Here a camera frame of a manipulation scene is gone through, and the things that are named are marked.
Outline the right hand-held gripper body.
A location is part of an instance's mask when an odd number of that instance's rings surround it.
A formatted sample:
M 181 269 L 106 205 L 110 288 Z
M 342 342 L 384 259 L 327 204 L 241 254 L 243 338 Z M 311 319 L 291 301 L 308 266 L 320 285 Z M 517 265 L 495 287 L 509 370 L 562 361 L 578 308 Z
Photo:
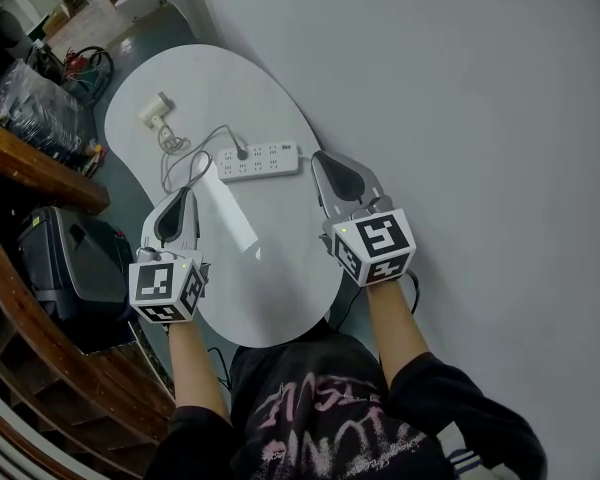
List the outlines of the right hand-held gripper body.
M 402 209 L 387 195 L 349 211 L 336 205 L 323 222 L 329 255 L 360 287 L 402 277 L 415 254 L 415 240 Z

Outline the person's right forearm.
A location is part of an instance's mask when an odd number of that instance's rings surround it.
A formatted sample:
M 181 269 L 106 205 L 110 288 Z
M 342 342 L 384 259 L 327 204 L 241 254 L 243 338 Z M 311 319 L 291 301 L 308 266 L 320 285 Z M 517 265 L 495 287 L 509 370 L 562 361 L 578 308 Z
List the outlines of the person's right forearm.
M 429 351 L 398 281 L 367 288 L 374 340 L 388 386 L 404 366 Z

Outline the small cardboard box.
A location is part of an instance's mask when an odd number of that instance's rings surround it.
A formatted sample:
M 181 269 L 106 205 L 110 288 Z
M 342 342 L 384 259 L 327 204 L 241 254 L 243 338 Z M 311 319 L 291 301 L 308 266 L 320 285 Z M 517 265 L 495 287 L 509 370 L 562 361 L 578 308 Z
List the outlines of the small cardboard box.
M 71 20 L 71 16 L 68 14 L 66 9 L 59 5 L 54 8 L 48 15 L 42 30 L 46 38 L 54 36 L 59 30 L 61 30 Z

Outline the white power strip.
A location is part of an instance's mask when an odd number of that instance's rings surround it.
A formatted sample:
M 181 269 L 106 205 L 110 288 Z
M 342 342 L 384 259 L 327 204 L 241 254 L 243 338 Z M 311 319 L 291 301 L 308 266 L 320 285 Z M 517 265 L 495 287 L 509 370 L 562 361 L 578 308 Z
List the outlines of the white power strip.
M 294 142 L 256 144 L 243 147 L 248 152 L 238 159 L 236 148 L 218 153 L 218 177 L 225 183 L 265 177 L 295 175 L 300 171 L 300 150 Z

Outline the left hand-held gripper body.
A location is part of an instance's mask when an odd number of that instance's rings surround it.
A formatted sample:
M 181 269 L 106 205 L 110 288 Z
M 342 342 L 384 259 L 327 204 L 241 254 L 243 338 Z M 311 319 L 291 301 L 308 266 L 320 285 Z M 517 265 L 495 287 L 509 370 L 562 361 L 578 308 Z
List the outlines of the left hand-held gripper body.
M 150 323 L 190 322 L 205 295 L 209 267 L 195 238 L 163 243 L 144 237 L 129 266 L 129 303 Z

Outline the beige hair dryer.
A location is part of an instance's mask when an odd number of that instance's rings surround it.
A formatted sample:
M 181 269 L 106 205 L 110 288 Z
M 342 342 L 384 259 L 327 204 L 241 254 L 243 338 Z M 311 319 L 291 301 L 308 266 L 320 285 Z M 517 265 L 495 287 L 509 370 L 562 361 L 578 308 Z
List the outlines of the beige hair dryer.
M 155 97 L 138 114 L 145 127 L 155 132 L 160 140 L 171 140 L 175 137 L 173 131 L 165 121 L 165 116 L 174 109 L 171 100 L 163 93 L 158 92 Z

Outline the black round-door machine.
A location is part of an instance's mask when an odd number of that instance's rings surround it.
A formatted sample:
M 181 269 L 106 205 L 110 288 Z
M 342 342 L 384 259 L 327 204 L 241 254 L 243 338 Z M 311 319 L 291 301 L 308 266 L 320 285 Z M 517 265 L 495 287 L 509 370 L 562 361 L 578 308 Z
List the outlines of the black round-door machine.
M 0 5 L 0 69 L 17 59 L 25 61 L 32 45 L 18 19 Z

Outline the black printer with grey lid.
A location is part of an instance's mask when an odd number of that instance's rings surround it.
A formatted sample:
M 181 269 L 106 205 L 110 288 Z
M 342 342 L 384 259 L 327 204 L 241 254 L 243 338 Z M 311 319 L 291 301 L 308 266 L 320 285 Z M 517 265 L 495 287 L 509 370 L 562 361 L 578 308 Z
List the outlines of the black printer with grey lid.
M 109 223 L 40 207 L 26 218 L 17 245 L 29 287 L 54 320 L 118 322 L 127 315 L 132 253 Z

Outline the small red yellow object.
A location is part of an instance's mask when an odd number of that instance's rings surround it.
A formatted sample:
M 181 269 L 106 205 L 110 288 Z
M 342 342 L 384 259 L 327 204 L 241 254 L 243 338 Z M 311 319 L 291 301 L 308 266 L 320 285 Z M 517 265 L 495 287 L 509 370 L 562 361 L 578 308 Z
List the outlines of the small red yellow object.
M 103 146 L 95 140 L 90 140 L 85 148 L 88 160 L 82 167 L 81 173 L 84 176 L 91 178 L 99 168 L 100 164 L 104 161 L 107 152 L 108 148 L 106 146 Z

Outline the person's black printed shirt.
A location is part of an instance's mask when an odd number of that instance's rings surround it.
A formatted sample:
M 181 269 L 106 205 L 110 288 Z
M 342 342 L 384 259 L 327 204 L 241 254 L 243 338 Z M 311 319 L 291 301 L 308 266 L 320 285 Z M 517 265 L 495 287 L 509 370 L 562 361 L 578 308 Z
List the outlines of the person's black printed shirt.
M 546 480 L 529 424 L 424 353 L 392 381 L 321 328 L 232 360 L 231 416 L 175 411 L 145 480 Z

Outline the plastic-wrapped dark stack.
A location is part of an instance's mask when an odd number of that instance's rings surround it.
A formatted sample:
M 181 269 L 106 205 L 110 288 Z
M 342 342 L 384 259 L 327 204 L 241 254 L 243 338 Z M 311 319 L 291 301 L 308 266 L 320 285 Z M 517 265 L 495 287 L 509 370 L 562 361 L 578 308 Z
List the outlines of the plastic-wrapped dark stack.
M 93 138 L 87 110 L 21 60 L 0 78 L 0 126 L 56 161 L 76 168 Z

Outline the person's left forearm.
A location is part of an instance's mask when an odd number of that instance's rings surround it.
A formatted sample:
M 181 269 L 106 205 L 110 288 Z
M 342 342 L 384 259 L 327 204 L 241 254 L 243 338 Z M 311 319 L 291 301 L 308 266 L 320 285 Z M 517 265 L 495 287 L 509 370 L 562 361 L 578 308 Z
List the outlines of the person's left forearm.
M 195 322 L 171 324 L 168 340 L 176 406 L 205 408 L 229 423 L 220 383 Z

